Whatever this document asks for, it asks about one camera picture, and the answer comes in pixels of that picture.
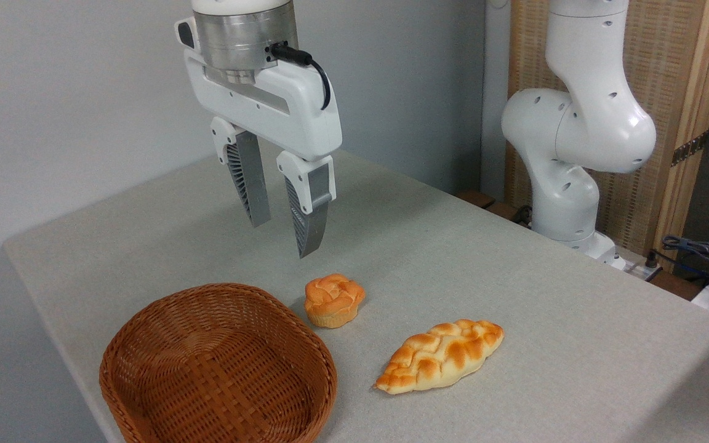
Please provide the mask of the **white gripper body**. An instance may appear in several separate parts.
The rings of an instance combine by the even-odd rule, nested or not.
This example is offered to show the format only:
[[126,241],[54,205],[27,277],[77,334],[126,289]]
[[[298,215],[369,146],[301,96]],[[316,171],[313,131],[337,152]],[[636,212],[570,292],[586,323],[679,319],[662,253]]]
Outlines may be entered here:
[[340,147],[332,87],[312,66],[276,58],[297,44],[293,17],[188,17],[175,34],[204,109],[306,161]]

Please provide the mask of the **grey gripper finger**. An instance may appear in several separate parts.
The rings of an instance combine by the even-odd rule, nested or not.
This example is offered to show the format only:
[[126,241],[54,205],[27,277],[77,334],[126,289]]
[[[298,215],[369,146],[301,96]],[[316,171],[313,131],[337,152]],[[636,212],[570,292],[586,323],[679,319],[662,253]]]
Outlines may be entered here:
[[233,179],[240,201],[253,227],[270,221],[270,205],[258,137],[220,117],[214,117],[210,128],[217,157]]
[[326,232],[327,206],[337,198],[330,155],[307,162],[284,150],[278,156],[284,174],[299,257],[318,249]]

